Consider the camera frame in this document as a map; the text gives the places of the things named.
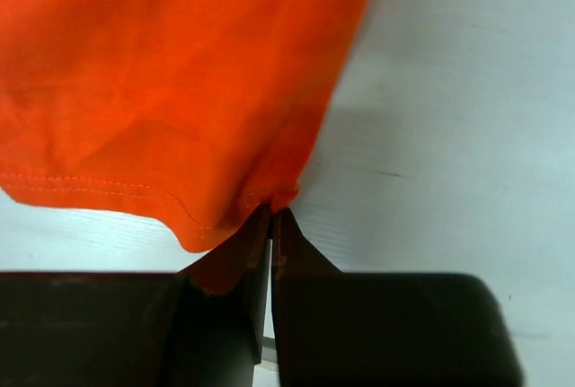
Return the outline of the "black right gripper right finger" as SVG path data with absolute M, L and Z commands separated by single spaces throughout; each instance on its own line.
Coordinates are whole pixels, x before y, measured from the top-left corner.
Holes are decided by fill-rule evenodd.
M 290 210 L 273 220 L 271 306 L 283 386 L 520 386 L 500 305 L 477 277 L 344 272 Z

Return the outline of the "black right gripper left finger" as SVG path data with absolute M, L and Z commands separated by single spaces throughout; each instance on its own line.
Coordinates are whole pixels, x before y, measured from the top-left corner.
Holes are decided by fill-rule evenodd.
M 177 273 L 5 272 L 4 386 L 249 386 L 271 214 Z

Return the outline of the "orange t-shirt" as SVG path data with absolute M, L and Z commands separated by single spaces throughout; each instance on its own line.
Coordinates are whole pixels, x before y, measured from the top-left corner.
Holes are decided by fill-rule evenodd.
M 368 0 L 1 0 L 1 187 L 204 252 L 298 192 Z

